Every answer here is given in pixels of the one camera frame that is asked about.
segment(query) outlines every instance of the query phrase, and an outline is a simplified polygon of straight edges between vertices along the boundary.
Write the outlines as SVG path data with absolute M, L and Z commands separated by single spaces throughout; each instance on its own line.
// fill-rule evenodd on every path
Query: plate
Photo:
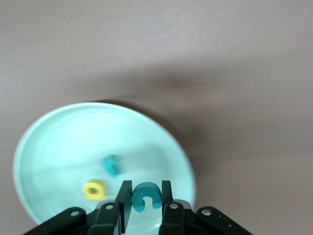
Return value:
M 117 178 L 102 164 L 111 154 Z M 42 116 L 21 138 L 13 172 L 18 196 L 37 224 L 69 207 L 92 212 L 101 200 L 85 198 L 90 179 L 105 184 L 105 200 L 116 197 L 124 180 L 132 180 L 133 188 L 142 182 L 161 188 L 162 180 L 170 180 L 174 198 L 195 202 L 194 172 L 177 140 L 149 117 L 114 104 L 72 104 Z M 145 201 L 143 212 L 132 209 L 127 235 L 158 233 L 161 209 Z

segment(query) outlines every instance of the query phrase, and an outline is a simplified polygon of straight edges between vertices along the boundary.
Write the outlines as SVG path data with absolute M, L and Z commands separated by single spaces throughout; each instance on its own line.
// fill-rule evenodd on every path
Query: teal object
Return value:
M 134 188 L 132 205 L 137 212 L 145 209 L 144 197 L 152 198 L 152 207 L 158 209 L 162 206 L 162 196 L 159 187 L 152 182 L 144 182 Z
M 116 178 L 119 174 L 117 163 L 116 163 L 116 156 L 111 154 L 103 161 L 103 167 L 107 172 L 111 175 L 111 177 Z
M 116 179 L 102 165 L 112 153 L 118 156 Z M 124 180 L 159 188 L 170 180 L 173 196 L 192 206 L 196 196 L 194 172 L 177 140 L 149 117 L 106 103 L 72 104 L 39 118 L 17 146 L 13 175 L 20 201 L 37 224 L 70 207 L 92 212 L 100 201 L 84 197 L 90 179 L 106 185 L 105 200 L 115 199 Z M 161 218 L 161 209 L 132 210 L 126 235 L 157 235 Z

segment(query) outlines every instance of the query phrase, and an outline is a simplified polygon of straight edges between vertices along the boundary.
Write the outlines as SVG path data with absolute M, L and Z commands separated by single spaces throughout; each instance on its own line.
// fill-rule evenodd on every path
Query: yellow block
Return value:
M 101 200 L 106 196 L 105 185 L 101 180 L 89 180 L 84 185 L 85 198 L 91 200 Z

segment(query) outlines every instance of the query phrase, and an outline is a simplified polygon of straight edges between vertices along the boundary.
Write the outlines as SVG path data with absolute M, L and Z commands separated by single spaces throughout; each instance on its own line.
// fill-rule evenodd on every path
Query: teal c-shaped block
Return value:
M 119 171 L 116 166 L 115 155 L 109 155 L 107 158 L 105 158 L 103 161 L 103 167 L 105 168 L 105 170 L 107 170 L 112 178 L 116 178 L 118 176 Z
M 162 206 L 162 196 L 159 187 L 151 182 L 144 182 L 134 188 L 132 196 L 133 208 L 137 212 L 145 210 L 144 197 L 152 198 L 152 207 L 158 209 Z

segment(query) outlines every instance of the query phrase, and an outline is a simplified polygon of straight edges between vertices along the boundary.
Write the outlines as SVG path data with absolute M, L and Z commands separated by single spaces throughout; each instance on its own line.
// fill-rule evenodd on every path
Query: gray surface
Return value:
M 0 227 L 34 226 L 19 138 L 60 106 L 119 97 L 174 123 L 197 206 L 254 234 L 313 230 L 313 2 L 0 2 Z

